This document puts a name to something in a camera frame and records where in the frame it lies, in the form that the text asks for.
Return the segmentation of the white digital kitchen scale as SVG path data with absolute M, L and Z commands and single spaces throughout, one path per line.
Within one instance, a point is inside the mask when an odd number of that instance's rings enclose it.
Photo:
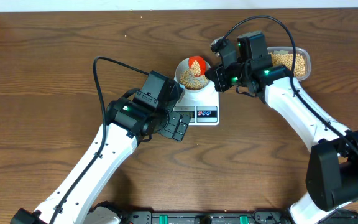
M 216 126 L 219 124 L 219 94 L 214 88 L 214 83 L 201 90 L 187 90 L 180 102 L 174 106 L 174 110 L 182 115 L 190 117 L 190 125 Z

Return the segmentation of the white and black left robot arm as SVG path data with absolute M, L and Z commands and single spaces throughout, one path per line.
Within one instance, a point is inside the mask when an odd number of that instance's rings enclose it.
M 142 142 L 160 134 L 182 141 L 190 117 L 174 111 L 184 85 L 155 71 L 140 89 L 110 102 L 88 150 L 48 199 L 29 212 L 19 209 L 11 223 L 83 223 L 116 169 Z

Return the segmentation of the white plastic bowl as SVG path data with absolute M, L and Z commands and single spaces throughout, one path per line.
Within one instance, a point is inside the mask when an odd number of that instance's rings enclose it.
M 195 77 L 189 69 L 188 59 L 186 58 L 178 64 L 175 70 L 175 80 L 184 85 L 187 90 L 201 90 L 208 85 L 209 80 L 205 74 Z

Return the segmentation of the red plastic measuring scoop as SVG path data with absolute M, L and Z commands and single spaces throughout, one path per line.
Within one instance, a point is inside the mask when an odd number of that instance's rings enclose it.
M 188 66 L 195 77 L 200 77 L 207 70 L 206 62 L 200 56 L 193 56 L 188 59 Z

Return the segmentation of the black mounting rail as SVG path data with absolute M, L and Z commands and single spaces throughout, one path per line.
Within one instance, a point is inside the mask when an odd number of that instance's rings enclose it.
M 123 212 L 122 224 L 292 224 L 288 211 L 256 210 L 236 213 L 174 213 L 138 210 Z

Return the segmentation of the clear container of soybeans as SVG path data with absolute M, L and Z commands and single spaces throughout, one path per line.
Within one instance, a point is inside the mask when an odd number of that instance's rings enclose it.
M 285 65 L 288 69 L 292 68 L 293 48 L 292 47 L 268 47 L 268 53 L 272 57 L 273 65 Z M 297 47 L 295 50 L 295 70 L 294 76 L 298 81 L 306 80 L 311 73 L 311 60 L 308 52 Z

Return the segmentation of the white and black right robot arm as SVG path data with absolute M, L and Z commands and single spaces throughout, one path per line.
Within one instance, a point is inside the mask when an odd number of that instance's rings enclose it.
M 330 117 L 302 89 L 285 65 L 274 65 L 263 33 L 242 34 L 234 45 L 220 37 L 211 50 L 221 63 L 206 77 L 218 92 L 246 87 L 277 111 L 295 130 L 310 152 L 307 193 L 290 207 L 293 223 L 321 223 L 334 214 L 358 217 L 344 206 L 358 200 L 358 131 Z

